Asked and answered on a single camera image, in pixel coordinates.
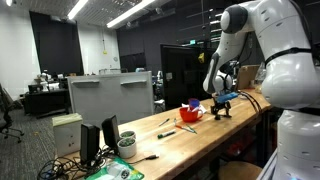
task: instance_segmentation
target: white panel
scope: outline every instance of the white panel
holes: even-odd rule
[[[29,12],[0,1],[0,83],[12,99],[28,91],[40,74]]]
[[[103,37],[107,54],[103,54]],[[115,30],[102,30],[93,25],[78,25],[79,41],[85,74],[99,74],[100,69],[120,68],[118,42]]]
[[[153,114],[151,72],[122,73],[68,78],[73,112],[84,123],[101,127],[108,117],[118,124]]]

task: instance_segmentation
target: red cup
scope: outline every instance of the red cup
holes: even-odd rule
[[[179,109],[180,116],[184,122],[195,122],[203,116],[203,112],[200,109],[197,109],[194,112],[192,112],[191,110],[188,111],[188,109],[188,107],[182,107]]]

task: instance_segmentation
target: white wall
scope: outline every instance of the white wall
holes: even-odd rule
[[[13,100],[40,74],[29,12],[0,1],[0,83]]]
[[[79,40],[86,74],[99,74],[100,69],[120,68],[117,35],[115,30],[79,24]],[[103,42],[107,54],[103,54]],[[0,83],[12,99],[28,92],[35,84],[40,66],[29,12],[8,7],[0,1]]]
[[[85,74],[91,74],[92,72],[99,74],[100,69],[120,68],[115,30],[102,30],[102,27],[79,23],[78,33]],[[103,39],[107,54],[103,54]]]

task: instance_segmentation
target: small black device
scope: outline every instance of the small black device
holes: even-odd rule
[[[68,79],[67,78],[59,79],[59,88],[60,89],[68,89]]]
[[[117,116],[114,115],[112,117],[107,118],[101,124],[104,142],[110,148],[114,149],[115,154],[118,154],[118,141],[120,140],[119,136],[119,129],[118,129],[118,122]]]
[[[81,124],[81,149],[80,158],[82,164],[91,166],[91,161],[99,151],[100,128],[91,124]]]
[[[41,85],[28,85],[29,94],[38,93],[43,90],[43,86]]]

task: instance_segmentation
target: desk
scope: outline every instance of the desk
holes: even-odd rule
[[[257,94],[254,91],[247,92],[259,102],[263,112],[271,108],[271,105],[261,94]],[[213,105],[213,101],[211,99],[204,100],[201,101],[201,104],[209,110],[210,106]],[[252,125],[263,122],[250,102],[240,98],[231,101],[230,115],[232,119],[222,118],[220,121],[216,121],[212,114],[206,113],[201,120],[195,123],[188,123],[198,134],[176,129],[174,135],[162,139],[158,139],[157,135],[174,129],[174,118],[177,119],[180,125],[184,125],[178,109],[122,124],[119,126],[120,132],[133,130],[137,136],[137,154],[130,159],[126,159],[126,161],[134,162],[159,153],[160,158],[156,160],[143,161],[134,165],[138,171],[145,175],[147,180],[174,179],[176,176],[181,176],[182,172],[188,171],[188,168],[196,168],[198,170],[199,163],[208,163],[219,155],[221,151],[225,150],[226,142],[233,135],[249,129]],[[158,125],[167,118],[170,118],[170,121],[159,127]],[[102,133],[100,145],[104,145]]]
[[[68,89],[58,89],[25,95],[25,114],[45,114],[50,111],[64,109],[68,113],[70,96]]]

